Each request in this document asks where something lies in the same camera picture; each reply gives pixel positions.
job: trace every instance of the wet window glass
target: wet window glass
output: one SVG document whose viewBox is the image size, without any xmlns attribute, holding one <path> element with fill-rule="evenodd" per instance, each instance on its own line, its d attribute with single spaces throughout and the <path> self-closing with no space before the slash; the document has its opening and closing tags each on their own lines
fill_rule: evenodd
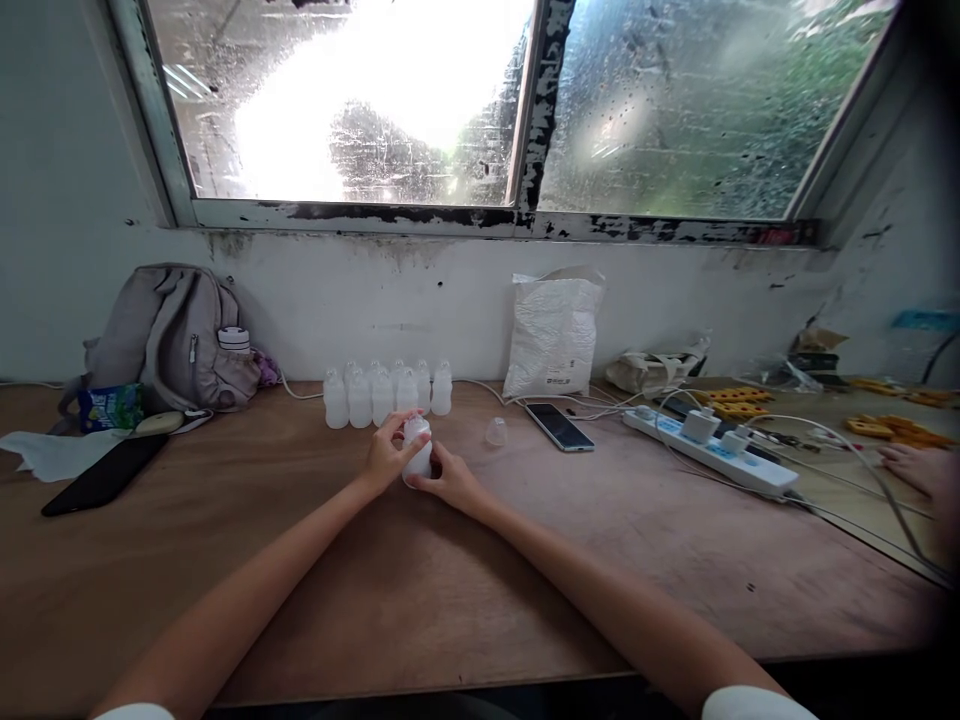
<svg viewBox="0 0 960 720">
<path fill-rule="evenodd" d="M 578 0 L 540 209 L 779 219 L 896 0 Z"/>
<path fill-rule="evenodd" d="M 511 204 L 533 0 L 148 0 L 201 198 Z"/>
</svg>

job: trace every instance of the backpack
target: backpack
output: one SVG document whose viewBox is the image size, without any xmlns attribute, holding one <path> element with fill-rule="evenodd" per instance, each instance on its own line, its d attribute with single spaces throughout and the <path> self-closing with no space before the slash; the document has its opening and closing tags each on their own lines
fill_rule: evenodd
<svg viewBox="0 0 960 720">
<path fill-rule="evenodd" d="M 236 298 L 210 270 L 172 263 L 137 268 L 103 335 L 84 342 L 87 372 L 68 384 L 61 414 L 71 417 L 66 408 L 80 388 L 136 382 L 143 384 L 148 415 L 179 410 L 208 419 L 211 411 L 242 409 L 257 391 L 260 369 L 252 354 L 224 350 L 217 338 L 221 328 L 239 324 Z"/>
</svg>

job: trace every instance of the black smartphone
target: black smartphone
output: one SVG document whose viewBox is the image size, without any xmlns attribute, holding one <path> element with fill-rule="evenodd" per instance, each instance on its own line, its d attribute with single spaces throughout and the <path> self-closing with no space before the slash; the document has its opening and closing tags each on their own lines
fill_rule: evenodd
<svg viewBox="0 0 960 720">
<path fill-rule="evenodd" d="M 103 507 L 123 492 L 169 438 L 169 435 L 150 435 L 124 440 L 44 505 L 40 514 L 56 517 Z"/>
<path fill-rule="evenodd" d="M 550 403 L 530 403 L 526 406 L 533 421 L 540 426 L 553 444 L 564 452 L 590 452 L 596 445 L 567 416 Z"/>
</svg>

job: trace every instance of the blue snack package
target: blue snack package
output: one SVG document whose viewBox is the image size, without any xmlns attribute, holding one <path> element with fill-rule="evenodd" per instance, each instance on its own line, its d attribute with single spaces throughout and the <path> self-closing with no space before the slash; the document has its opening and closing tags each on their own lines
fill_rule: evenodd
<svg viewBox="0 0 960 720">
<path fill-rule="evenodd" d="M 140 383 L 81 390 L 77 395 L 80 431 L 133 430 L 143 420 L 142 396 L 143 385 Z"/>
</svg>

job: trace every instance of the white bag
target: white bag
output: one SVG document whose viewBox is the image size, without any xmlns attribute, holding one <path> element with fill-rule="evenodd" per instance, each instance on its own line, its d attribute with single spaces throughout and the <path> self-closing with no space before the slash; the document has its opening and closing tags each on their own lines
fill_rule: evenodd
<svg viewBox="0 0 960 720">
<path fill-rule="evenodd" d="M 513 340 L 504 397 L 563 395 L 590 385 L 606 278 L 594 268 L 514 275 Z"/>
</svg>

